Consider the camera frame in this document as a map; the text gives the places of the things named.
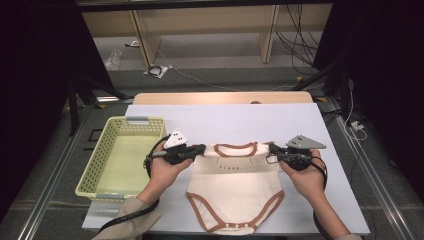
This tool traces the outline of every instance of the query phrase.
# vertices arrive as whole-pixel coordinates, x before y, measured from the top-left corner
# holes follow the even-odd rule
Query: metal bracket
[[[286,145],[296,149],[325,149],[327,146],[315,140],[312,140],[303,135],[297,135],[293,139],[289,140]]]

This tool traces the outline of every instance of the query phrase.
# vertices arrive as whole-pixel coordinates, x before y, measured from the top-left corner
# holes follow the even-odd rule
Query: yellow basket
[[[160,117],[111,117],[100,135],[75,193],[91,200],[124,200],[149,181],[143,162],[166,136]]]

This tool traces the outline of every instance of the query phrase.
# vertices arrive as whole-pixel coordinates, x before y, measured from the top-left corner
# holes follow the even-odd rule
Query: black curtain
[[[74,0],[0,3],[0,220],[48,144],[73,80],[113,88]]]
[[[361,16],[366,9],[371,11]],[[423,12],[420,0],[336,1],[314,62],[326,67],[353,40],[343,67],[355,83],[354,99],[422,201]],[[360,17],[360,37],[350,39]]]

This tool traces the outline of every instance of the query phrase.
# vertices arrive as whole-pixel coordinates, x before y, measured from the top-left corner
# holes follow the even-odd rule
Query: metal rail
[[[43,191],[41,192],[40,197],[38,198],[37,202],[34,205],[34,208],[32,209],[29,217],[27,218],[18,239],[19,240],[29,240],[32,239],[37,232],[38,226],[41,223],[41,220],[43,219],[43,216],[46,212],[46,209],[49,205],[50,199],[52,198],[56,187],[62,178],[62,175],[66,169],[66,166],[69,162],[69,159],[72,157],[72,153],[74,151],[75,145],[77,143],[77,140],[79,139],[79,136],[81,134],[81,129],[84,126],[88,115],[91,113],[92,107],[87,107],[83,111],[82,116],[82,122],[77,128],[75,134],[71,137],[69,137],[68,142],[66,143],[62,154],[59,157],[59,160],[57,161],[57,164],[55,168],[53,169],[52,174],[50,175],[49,180],[47,181],[46,186],[44,187]]]
[[[54,9],[55,11],[77,8],[81,12],[109,12],[152,9],[206,8],[206,7],[237,7],[265,6],[286,4],[318,4],[333,3],[330,0],[136,0],[131,2],[95,2],[95,3],[38,3],[39,9]]]
[[[333,97],[329,98],[329,103],[332,110],[339,109],[337,101]],[[344,133],[345,121],[341,117],[338,117],[337,123],[341,131]],[[357,161],[359,166],[364,172],[364,175],[367,178],[368,183],[370,184],[372,190],[374,191],[374,194],[377,200],[379,201],[381,208],[385,212],[387,219],[392,225],[393,230],[395,231],[398,238],[405,239],[405,240],[417,239],[414,232],[412,231],[412,229],[409,227],[408,223],[406,222],[406,219],[403,216],[402,212],[396,206],[395,201],[393,200],[392,196],[388,192],[386,186],[384,185],[383,181],[381,180],[380,176],[378,175],[377,171],[375,170],[374,166],[372,165],[370,159],[366,155],[359,141],[346,136],[346,134],[344,134],[344,136],[347,142],[349,143],[356,158],[358,159]]]

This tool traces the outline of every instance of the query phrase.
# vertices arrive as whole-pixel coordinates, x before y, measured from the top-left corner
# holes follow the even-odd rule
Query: sleeve
[[[119,209],[116,217],[122,217],[148,208],[149,205],[143,203],[138,198],[127,199]],[[160,218],[161,214],[157,211],[134,218],[132,220],[108,227],[100,232],[93,240],[105,239],[135,239],[149,230]]]
[[[334,240],[362,240],[362,238],[358,235],[355,235],[355,234],[349,234],[349,235],[345,235],[345,236],[342,236],[342,237],[338,237]]]

